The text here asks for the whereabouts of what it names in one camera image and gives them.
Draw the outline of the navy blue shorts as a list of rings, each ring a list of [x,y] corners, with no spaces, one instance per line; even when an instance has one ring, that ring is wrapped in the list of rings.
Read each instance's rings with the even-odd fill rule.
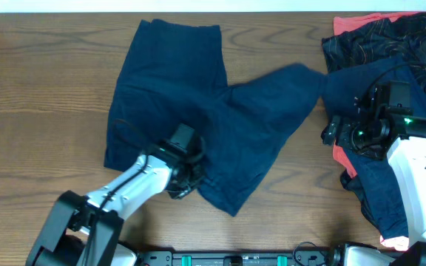
[[[315,107],[325,76],[292,64],[229,85],[218,26],[142,21],[109,109],[104,165],[127,170],[180,123],[205,142],[199,193],[235,216]]]

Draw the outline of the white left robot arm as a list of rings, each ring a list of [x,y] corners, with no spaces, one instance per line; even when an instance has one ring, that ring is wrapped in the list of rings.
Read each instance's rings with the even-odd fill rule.
[[[121,229],[147,200],[163,191],[181,199],[199,184],[205,146],[161,143],[143,152],[119,177],[81,196],[64,192],[31,248],[27,265],[134,265],[119,245]]]

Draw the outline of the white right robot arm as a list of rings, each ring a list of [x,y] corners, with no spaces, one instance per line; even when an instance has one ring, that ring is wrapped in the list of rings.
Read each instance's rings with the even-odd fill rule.
[[[426,265],[426,118],[387,115],[357,122],[335,116],[325,127],[326,145],[386,159],[396,176],[408,222],[409,248],[390,255],[364,244],[331,250],[328,265]]]

